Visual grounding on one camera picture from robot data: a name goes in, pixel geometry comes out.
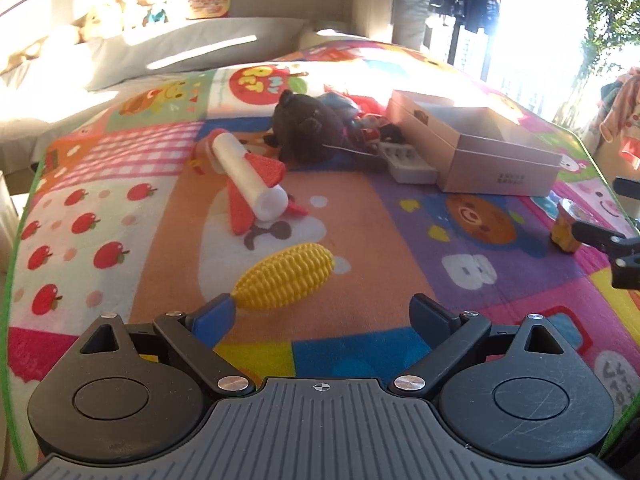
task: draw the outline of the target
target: egg carton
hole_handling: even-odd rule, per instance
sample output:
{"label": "egg carton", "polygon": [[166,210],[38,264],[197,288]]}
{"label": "egg carton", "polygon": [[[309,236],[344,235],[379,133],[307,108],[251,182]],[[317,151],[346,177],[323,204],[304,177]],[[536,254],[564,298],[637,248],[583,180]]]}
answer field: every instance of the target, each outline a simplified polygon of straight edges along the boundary
{"label": "egg carton", "polygon": [[435,184],[438,170],[418,155],[410,144],[380,142],[380,154],[386,158],[389,173],[400,184]]}

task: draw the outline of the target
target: yellow corn cob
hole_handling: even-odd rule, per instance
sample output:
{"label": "yellow corn cob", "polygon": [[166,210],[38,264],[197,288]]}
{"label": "yellow corn cob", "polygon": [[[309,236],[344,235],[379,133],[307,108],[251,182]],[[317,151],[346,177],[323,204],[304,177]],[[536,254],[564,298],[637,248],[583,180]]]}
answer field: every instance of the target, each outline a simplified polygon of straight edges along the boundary
{"label": "yellow corn cob", "polygon": [[334,256],[322,245],[300,244],[272,254],[245,272],[231,296],[245,310],[273,310],[317,290],[334,270]]}

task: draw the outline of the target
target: black stuffed animal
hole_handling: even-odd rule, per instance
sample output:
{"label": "black stuffed animal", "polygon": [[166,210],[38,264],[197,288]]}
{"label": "black stuffed animal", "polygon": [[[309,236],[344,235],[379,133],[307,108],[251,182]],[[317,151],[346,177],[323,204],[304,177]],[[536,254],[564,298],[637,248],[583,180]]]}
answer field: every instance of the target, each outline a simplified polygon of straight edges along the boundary
{"label": "black stuffed animal", "polygon": [[343,147],[344,127],[336,113],[318,99],[285,90],[271,119],[273,135],[264,137],[280,147],[282,162],[324,162],[335,155],[329,146]]}

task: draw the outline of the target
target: cardboard box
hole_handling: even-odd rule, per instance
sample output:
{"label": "cardboard box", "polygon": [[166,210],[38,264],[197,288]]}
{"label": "cardboard box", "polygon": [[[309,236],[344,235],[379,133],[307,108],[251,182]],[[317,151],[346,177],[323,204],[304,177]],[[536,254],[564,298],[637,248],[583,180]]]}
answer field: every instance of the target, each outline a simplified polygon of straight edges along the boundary
{"label": "cardboard box", "polygon": [[446,192],[547,196],[562,155],[490,108],[394,90],[387,109]]}

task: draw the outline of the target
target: play mat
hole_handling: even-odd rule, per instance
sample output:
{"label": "play mat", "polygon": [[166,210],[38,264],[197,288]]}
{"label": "play mat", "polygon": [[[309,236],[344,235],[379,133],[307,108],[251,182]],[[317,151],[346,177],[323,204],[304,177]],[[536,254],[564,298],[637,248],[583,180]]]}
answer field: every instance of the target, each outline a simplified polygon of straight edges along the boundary
{"label": "play mat", "polygon": [[[356,171],[336,156],[291,168],[283,188],[305,217],[231,234],[225,175],[207,144],[225,128],[254,153],[284,89],[335,89],[386,105],[393,89],[489,106],[563,155],[546,198],[443,194]],[[191,312],[232,290],[271,253],[319,242],[335,270],[317,292],[268,312],[237,314],[216,347],[254,378],[379,377],[429,349],[409,327],[416,292],[493,322],[547,316],[604,382],[616,415],[640,390],[640,295],[610,287],[606,257],[564,254],[549,240],[560,197],[634,231],[572,134],[556,129],[452,67],[388,44],[338,41],[260,65],[176,80],[109,108],[54,142],[22,219],[2,311],[0,378],[23,467],[38,451],[28,397],[101,312],[149,322]]]}

